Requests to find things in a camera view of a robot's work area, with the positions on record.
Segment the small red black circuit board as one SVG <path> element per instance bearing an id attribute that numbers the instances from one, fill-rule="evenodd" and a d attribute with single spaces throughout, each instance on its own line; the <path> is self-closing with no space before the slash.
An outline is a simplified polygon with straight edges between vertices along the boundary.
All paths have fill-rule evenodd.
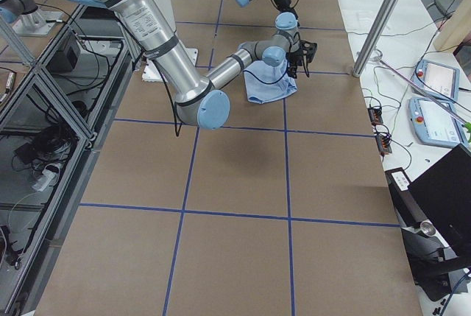
<path id="1" fill-rule="evenodd" d="M 382 110 L 370 107 L 367 109 L 372 125 L 383 124 Z"/>

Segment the aluminium frame post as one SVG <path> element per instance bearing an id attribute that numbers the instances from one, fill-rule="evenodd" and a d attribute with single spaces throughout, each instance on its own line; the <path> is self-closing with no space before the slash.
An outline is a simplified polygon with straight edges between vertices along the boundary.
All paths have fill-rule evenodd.
<path id="1" fill-rule="evenodd" d="M 389 20 L 398 0 L 383 0 L 378 14 L 372 24 L 372 27 L 366 37 L 364 45 L 358 54 L 355 65 L 353 66 L 353 76 L 360 77 L 364 70 L 368 59 L 370 58 L 373 50 L 375 49 L 378 40 Z"/>

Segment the black laptop computer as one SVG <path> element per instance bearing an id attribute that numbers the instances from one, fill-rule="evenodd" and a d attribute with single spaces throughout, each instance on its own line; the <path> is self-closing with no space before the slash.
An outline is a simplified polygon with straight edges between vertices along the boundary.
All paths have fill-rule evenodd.
<path id="1" fill-rule="evenodd" d="M 385 175 L 414 282 L 432 301 L 466 292 L 459 279 L 470 267 L 470 151 L 455 146 L 415 180 L 402 168 Z"/>

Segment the lower blue teach pendant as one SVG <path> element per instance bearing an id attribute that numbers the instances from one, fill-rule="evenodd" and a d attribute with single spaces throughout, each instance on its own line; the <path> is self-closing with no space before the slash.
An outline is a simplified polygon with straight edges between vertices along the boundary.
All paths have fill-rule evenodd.
<path id="1" fill-rule="evenodd" d="M 410 98 L 408 111 L 420 143 L 446 148 L 467 143 L 461 122 L 430 99 L 417 96 Z"/>

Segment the upper blue teach pendant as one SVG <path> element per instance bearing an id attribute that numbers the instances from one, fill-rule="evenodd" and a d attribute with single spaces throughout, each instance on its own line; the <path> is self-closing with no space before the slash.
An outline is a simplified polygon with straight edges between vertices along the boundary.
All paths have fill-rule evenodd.
<path id="1" fill-rule="evenodd" d="M 425 93 L 448 101 L 458 99 L 460 72 L 445 64 L 421 60 L 416 66 L 412 81 Z"/>

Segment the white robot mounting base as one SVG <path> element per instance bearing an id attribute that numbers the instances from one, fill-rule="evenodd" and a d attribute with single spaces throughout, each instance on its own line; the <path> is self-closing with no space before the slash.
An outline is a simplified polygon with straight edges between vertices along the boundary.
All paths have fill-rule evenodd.
<path id="1" fill-rule="evenodd" d="M 163 17 L 172 28 L 172 31 L 175 32 L 176 26 L 174 21 L 174 11 L 171 5 L 171 0 L 154 0 L 159 10 L 163 14 Z M 171 76 L 177 75 L 177 61 L 180 60 L 178 53 L 175 57 L 167 57 L 166 61 L 158 59 L 157 64 L 153 63 L 151 60 L 146 62 L 146 67 L 144 69 L 142 80 L 144 82 L 162 82 L 163 78 L 158 71 L 161 71 L 165 76 L 168 74 L 167 71 L 170 71 Z"/>

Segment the blue teach pendant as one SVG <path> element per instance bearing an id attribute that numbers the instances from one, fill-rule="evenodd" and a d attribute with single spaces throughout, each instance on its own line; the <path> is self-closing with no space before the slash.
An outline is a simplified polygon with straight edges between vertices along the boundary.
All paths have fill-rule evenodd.
<path id="1" fill-rule="evenodd" d="M 448 101 L 458 99 L 460 72 L 445 64 L 421 60 L 416 66 L 412 81 L 425 93 Z"/>
<path id="2" fill-rule="evenodd" d="M 467 143 L 461 122 L 430 99 L 417 96 L 410 98 L 408 111 L 420 143 L 446 148 Z"/>

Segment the light blue t-shirt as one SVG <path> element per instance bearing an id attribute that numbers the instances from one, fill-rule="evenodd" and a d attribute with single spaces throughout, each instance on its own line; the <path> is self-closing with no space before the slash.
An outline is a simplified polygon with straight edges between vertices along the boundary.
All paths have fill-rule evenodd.
<path id="1" fill-rule="evenodd" d="M 255 104 L 266 104 L 285 99 L 298 90 L 295 80 L 287 75 L 288 61 L 279 66 L 269 66 L 256 61 L 244 70 L 247 100 Z"/>

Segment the aluminium frame side rack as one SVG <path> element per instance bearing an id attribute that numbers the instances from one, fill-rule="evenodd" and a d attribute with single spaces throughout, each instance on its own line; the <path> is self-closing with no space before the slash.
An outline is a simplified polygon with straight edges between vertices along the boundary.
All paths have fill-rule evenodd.
<path id="1" fill-rule="evenodd" d="M 36 308 L 140 54 L 117 17 L 44 6 L 56 25 L 1 53 L 1 313 Z"/>

